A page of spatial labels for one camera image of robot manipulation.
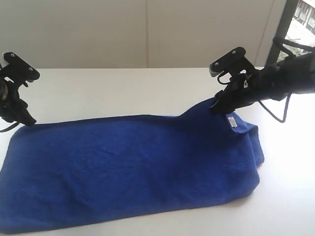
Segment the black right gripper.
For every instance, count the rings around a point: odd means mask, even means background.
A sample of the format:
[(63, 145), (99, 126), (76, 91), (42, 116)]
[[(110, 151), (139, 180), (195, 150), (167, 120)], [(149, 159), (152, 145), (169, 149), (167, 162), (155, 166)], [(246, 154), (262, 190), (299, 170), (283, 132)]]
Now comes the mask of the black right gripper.
[(262, 100), (257, 87), (262, 70), (252, 73), (237, 73), (231, 76), (226, 89), (220, 90), (211, 99), (210, 111), (214, 114), (230, 114), (238, 108), (250, 106)]

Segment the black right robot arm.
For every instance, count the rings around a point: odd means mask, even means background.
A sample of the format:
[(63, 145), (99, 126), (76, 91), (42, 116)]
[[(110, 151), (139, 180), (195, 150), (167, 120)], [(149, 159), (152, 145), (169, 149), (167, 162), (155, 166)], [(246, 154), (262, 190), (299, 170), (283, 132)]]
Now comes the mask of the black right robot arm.
[(230, 82), (215, 95), (213, 114), (229, 114), (263, 100), (281, 101), (290, 94), (315, 92), (315, 53), (292, 57), (242, 73), (230, 73)]

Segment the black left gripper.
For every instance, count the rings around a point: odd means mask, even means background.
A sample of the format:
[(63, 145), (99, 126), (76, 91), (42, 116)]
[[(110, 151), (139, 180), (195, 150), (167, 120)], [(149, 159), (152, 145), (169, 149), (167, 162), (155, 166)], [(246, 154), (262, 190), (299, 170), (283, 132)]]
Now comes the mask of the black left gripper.
[(27, 111), (27, 103), (20, 98), (19, 88), (24, 83), (0, 77), (0, 117), (6, 122), (21, 122), (32, 126), (37, 121)]

